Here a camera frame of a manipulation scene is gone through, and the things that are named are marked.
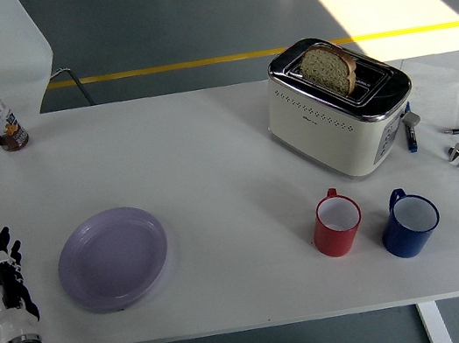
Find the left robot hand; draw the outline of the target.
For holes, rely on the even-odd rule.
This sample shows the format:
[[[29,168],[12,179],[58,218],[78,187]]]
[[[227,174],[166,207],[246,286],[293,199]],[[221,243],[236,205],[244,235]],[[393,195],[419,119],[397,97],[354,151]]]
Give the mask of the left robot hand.
[[[0,343],[42,343],[39,308],[32,302],[21,268],[21,242],[0,231]]]

